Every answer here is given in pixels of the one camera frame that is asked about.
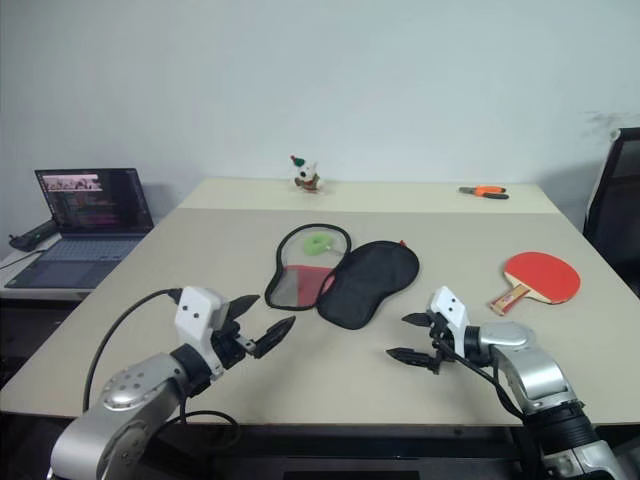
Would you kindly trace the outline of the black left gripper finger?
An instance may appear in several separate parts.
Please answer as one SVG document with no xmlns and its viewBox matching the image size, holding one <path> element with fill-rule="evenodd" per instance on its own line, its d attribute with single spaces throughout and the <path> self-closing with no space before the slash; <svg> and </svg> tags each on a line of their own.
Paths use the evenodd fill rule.
<svg viewBox="0 0 640 480">
<path fill-rule="evenodd" d="M 272 325 L 262 337 L 254 342 L 255 348 L 252 350 L 252 356 L 262 358 L 274 349 L 292 329 L 295 320 L 295 316 L 290 316 Z"/>
<path fill-rule="evenodd" d="M 241 317 L 244 315 L 258 300 L 258 294 L 243 295 L 232 300 L 229 303 L 228 316 Z"/>
</svg>

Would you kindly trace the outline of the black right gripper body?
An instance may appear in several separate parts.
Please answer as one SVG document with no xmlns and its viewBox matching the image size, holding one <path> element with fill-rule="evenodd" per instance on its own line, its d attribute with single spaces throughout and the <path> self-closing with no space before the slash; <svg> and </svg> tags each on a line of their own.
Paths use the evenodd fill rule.
<svg viewBox="0 0 640 480">
<path fill-rule="evenodd" d="M 431 310 L 426 312 L 427 329 L 434 349 L 434 357 L 428 369 L 435 375 L 440 373 L 443 362 L 454 362 L 452 354 L 455 352 L 455 341 L 446 318 Z"/>
</svg>

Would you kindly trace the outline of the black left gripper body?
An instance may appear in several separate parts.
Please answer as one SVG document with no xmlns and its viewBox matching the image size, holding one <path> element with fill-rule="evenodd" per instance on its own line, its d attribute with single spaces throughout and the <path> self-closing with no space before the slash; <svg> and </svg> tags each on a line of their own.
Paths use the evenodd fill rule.
<svg viewBox="0 0 640 480">
<path fill-rule="evenodd" d="M 211 334 L 214 353 L 225 370 L 231 369 L 247 354 L 252 356 L 252 350 L 255 348 L 255 340 L 241 334 L 240 325 L 237 322 L 239 317 L 228 316 L 229 303 L 226 312 L 221 316 L 221 320 Z"/>
</svg>

